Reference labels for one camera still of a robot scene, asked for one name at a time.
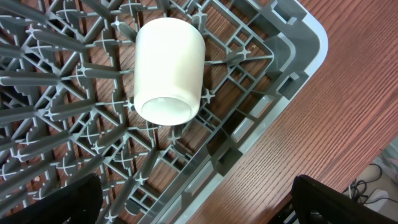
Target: wooden table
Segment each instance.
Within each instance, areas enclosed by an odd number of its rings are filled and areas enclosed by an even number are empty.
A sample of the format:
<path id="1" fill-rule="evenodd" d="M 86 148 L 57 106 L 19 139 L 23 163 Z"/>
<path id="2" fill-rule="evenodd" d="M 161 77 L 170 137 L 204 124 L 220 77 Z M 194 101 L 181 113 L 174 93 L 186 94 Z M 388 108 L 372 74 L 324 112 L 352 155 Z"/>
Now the wooden table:
<path id="1" fill-rule="evenodd" d="M 190 223 L 267 223 L 296 175 L 342 191 L 398 135 L 398 1 L 300 2 L 326 60 Z"/>

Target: black object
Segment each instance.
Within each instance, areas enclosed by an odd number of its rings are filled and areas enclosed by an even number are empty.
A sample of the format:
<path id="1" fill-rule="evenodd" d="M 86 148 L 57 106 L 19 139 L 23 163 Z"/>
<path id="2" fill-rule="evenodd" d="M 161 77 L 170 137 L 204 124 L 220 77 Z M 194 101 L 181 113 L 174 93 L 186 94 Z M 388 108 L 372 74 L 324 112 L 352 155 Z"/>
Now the black object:
<path id="1" fill-rule="evenodd" d="M 0 224 L 94 224 L 103 195 L 100 178 L 90 174 L 48 197 L 0 220 Z"/>
<path id="2" fill-rule="evenodd" d="M 294 210 L 300 224 L 398 224 L 307 175 L 294 179 L 291 194 L 289 204 L 269 223 L 283 223 Z"/>

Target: gray plastic dish rack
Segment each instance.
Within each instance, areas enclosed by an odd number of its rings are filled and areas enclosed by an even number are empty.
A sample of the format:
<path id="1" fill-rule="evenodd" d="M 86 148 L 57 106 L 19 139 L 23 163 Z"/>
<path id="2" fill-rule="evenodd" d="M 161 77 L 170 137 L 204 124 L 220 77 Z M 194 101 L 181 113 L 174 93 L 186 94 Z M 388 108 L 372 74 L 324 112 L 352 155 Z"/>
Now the gray plastic dish rack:
<path id="1" fill-rule="evenodd" d="M 0 184 L 0 215 L 5 215 L 20 203 L 28 206 L 29 196 L 40 200 L 63 187 L 58 183 L 56 169 L 62 169 L 69 176 L 65 182 L 67 185 L 100 168 L 107 206 L 102 208 L 97 223 L 119 222 L 117 217 L 124 209 L 132 216 L 142 212 L 144 215 L 139 223 L 185 223 L 318 70 L 328 50 L 324 28 L 296 0 L 273 0 L 265 7 L 255 0 L 231 0 L 229 5 L 238 8 L 249 18 L 249 22 L 243 22 L 217 0 L 187 0 L 183 4 L 177 4 L 174 0 L 156 0 L 155 6 L 133 1 L 122 4 L 121 0 L 81 1 L 93 11 L 77 10 L 75 0 L 54 0 L 47 8 L 42 1 L 38 1 L 39 9 L 14 0 L 2 0 L 0 4 L 3 9 L 0 26 L 13 38 L 10 40 L 0 36 L 0 173 L 3 177 Z M 237 27 L 226 43 L 206 28 L 207 14 L 202 9 L 209 4 Z M 168 16 L 170 10 L 178 11 L 203 36 L 226 51 L 224 60 L 205 62 L 207 65 L 224 64 L 228 69 L 216 88 L 203 88 L 200 112 L 191 122 L 202 125 L 210 135 L 195 154 L 176 144 L 189 123 L 171 127 L 171 144 L 164 150 L 158 149 L 155 144 L 154 130 L 158 126 L 148 122 L 145 127 L 126 125 L 125 108 L 134 111 L 134 105 L 132 98 L 123 99 L 120 77 L 134 73 L 134 70 L 120 70 L 116 49 L 122 45 L 134 45 L 140 28 L 140 13 L 162 11 L 164 16 Z M 120 20 L 123 14 L 133 18 L 133 27 Z M 79 19 L 85 17 L 94 17 L 96 22 L 83 35 Z M 63 28 L 54 25 L 54 21 L 61 23 Z M 251 24 L 268 34 L 268 38 L 260 38 L 249 28 Z M 113 39 L 115 32 L 124 35 L 126 40 Z M 238 37 L 240 32 L 247 36 L 247 40 Z M 232 42 L 239 46 L 238 49 L 228 47 Z M 250 51 L 246 50 L 250 42 L 255 42 L 266 55 L 250 57 Z M 93 47 L 104 49 L 111 59 L 111 66 L 89 63 L 87 51 Z M 54 54 L 58 51 L 71 52 L 63 66 L 55 60 Z M 256 77 L 240 64 L 262 59 L 270 62 Z M 236 70 L 242 73 L 239 80 L 231 76 Z M 254 90 L 264 76 L 271 79 L 272 85 L 265 91 Z M 96 100 L 94 78 L 114 81 L 112 102 Z M 252 80 L 252 85 L 243 86 L 245 78 Z M 71 86 L 69 81 L 72 79 L 78 81 L 85 93 Z M 206 105 L 211 104 L 212 98 L 227 80 L 233 82 L 243 94 L 227 116 L 221 119 Z M 42 94 L 39 88 L 45 88 Z M 64 104 L 66 93 L 73 94 L 79 101 Z M 245 113 L 238 106 L 245 102 L 249 94 L 258 95 L 259 100 L 250 112 Z M 117 116 L 105 112 L 104 105 L 111 105 Z M 233 113 L 243 115 L 244 119 L 228 134 L 223 125 Z M 99 133 L 98 116 L 109 120 L 115 128 Z M 77 119 L 70 124 L 69 117 Z M 211 119 L 217 120 L 218 124 L 210 122 Z M 17 127 L 13 126 L 16 121 L 19 122 Z M 49 134 L 48 127 L 58 133 Z M 146 131 L 146 138 L 137 132 L 138 129 Z M 208 143 L 219 133 L 225 134 L 226 138 L 218 150 L 209 151 Z M 131 139 L 145 147 L 146 152 L 131 154 L 126 144 Z M 70 153 L 66 153 L 63 159 L 55 160 L 52 150 L 61 144 L 66 144 Z M 92 156 L 76 157 L 73 144 Z M 177 155 L 175 159 L 164 157 L 169 151 Z M 24 163 L 37 156 L 41 158 L 39 162 Z M 138 157 L 146 158 L 141 168 L 133 172 L 131 161 Z M 177 161 L 181 160 L 184 161 L 183 166 L 177 165 Z M 146 183 L 159 161 L 178 172 L 160 193 L 154 192 Z M 106 180 L 105 166 L 125 180 Z M 45 182 L 40 190 L 29 191 L 26 184 L 43 173 Z M 109 189 L 117 185 L 122 187 L 111 203 Z M 144 193 L 141 198 L 136 197 L 137 190 Z M 151 198 L 151 203 L 144 203 L 147 197 Z"/>

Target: black cable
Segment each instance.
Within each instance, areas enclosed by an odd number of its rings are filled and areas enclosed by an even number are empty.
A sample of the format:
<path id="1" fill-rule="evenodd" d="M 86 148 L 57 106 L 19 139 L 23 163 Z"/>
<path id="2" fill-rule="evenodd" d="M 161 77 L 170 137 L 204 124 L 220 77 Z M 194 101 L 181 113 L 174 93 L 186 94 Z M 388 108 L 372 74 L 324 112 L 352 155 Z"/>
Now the black cable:
<path id="1" fill-rule="evenodd" d="M 353 201 L 357 202 L 357 203 L 359 202 L 359 203 L 362 204 L 362 199 L 361 199 L 362 197 L 369 198 L 369 196 L 364 195 L 365 191 L 368 189 L 368 183 L 372 183 L 372 182 L 378 181 L 381 178 L 381 176 L 382 176 L 383 172 L 382 172 L 382 169 L 381 169 L 381 167 L 379 165 L 377 165 L 377 164 L 370 164 L 370 165 L 377 166 L 379 168 L 378 177 L 376 177 L 374 180 L 370 180 L 370 181 L 359 180 L 359 181 L 356 182 L 356 179 L 355 179 L 355 181 L 348 186 L 351 189 L 351 192 L 352 192 L 351 199 Z M 358 187 L 360 185 L 364 185 L 364 188 L 361 191 L 359 191 L 359 189 L 358 189 Z"/>
<path id="2" fill-rule="evenodd" d="M 383 197 L 383 198 L 378 198 L 378 199 L 376 199 L 376 200 L 374 200 L 374 201 L 372 201 L 372 202 L 365 202 L 364 204 L 375 203 L 375 202 L 378 202 L 378 201 L 380 201 L 380 200 L 382 200 L 382 199 L 386 199 L 386 200 L 390 200 L 391 202 L 398 203 L 398 201 L 396 201 L 396 200 L 394 200 L 394 199 Z"/>

